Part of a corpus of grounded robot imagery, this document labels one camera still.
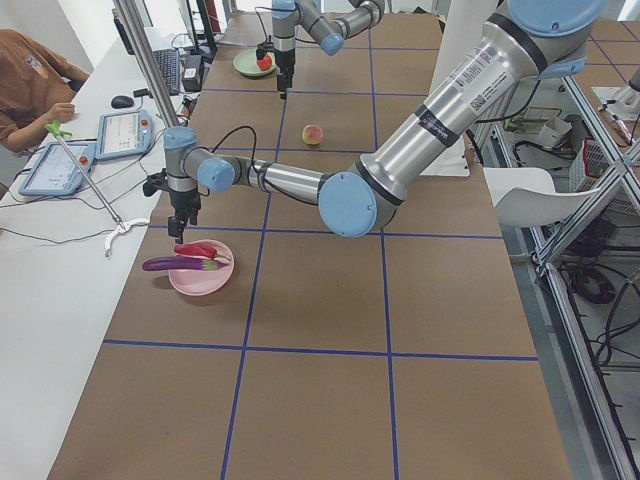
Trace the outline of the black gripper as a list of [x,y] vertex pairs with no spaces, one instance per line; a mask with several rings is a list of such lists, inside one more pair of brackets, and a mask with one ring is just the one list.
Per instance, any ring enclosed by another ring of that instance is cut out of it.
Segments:
[[173,214],[167,220],[167,233],[176,243],[184,242],[184,230],[198,224],[201,194],[197,182],[188,176],[171,175],[166,168],[150,174],[143,183],[143,194],[151,197],[157,191],[169,194]]
[[271,53],[274,57],[277,74],[277,89],[281,100],[286,100],[292,91],[295,51],[278,50],[272,43],[261,43],[256,47],[258,58],[262,58],[265,53]]

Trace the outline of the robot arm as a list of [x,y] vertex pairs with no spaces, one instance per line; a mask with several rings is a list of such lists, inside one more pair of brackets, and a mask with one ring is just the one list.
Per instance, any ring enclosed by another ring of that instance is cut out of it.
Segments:
[[176,240],[197,220],[201,188],[223,192],[234,185],[315,205],[333,233],[363,236],[386,226],[408,185],[516,83],[580,71],[586,40],[604,7],[601,1],[499,2],[464,60],[381,147],[345,171],[217,156],[198,145],[193,130],[174,126],[164,134],[164,169],[146,179],[143,192],[168,193],[174,210],[168,230]]
[[273,1],[271,13],[272,33],[257,45],[257,55],[274,54],[277,67],[277,90],[281,99],[287,98],[293,85],[296,60],[296,34],[301,27],[327,55],[339,52],[347,39],[371,29],[382,20],[385,1],[350,1],[354,10],[333,20],[320,11],[319,1]]

